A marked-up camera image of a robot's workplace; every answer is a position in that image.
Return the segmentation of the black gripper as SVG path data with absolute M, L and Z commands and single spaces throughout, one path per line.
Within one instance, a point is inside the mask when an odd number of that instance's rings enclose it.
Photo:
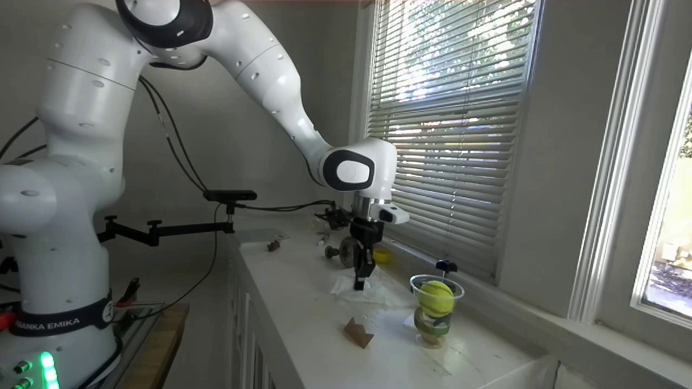
M 376 270 L 375 259 L 372 259 L 372 248 L 384 239 L 384 222 L 356 219 L 351 222 L 351 238 L 356 238 L 360 241 L 352 290 L 362 292 L 364 280 L 368 280 Z

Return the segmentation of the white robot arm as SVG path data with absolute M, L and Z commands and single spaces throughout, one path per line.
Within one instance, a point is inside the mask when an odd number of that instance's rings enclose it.
M 317 183 L 356 194 L 352 238 L 409 213 L 392 200 L 396 146 L 334 146 L 303 107 L 300 76 L 243 0 L 114 0 L 70 11 L 47 55 L 37 118 L 47 153 L 0 166 L 0 230 L 19 267 L 17 320 L 0 334 L 2 389 L 89 389 L 121 358 L 109 251 L 94 216 L 123 187 L 123 136 L 148 64 L 219 60 L 287 132 Z

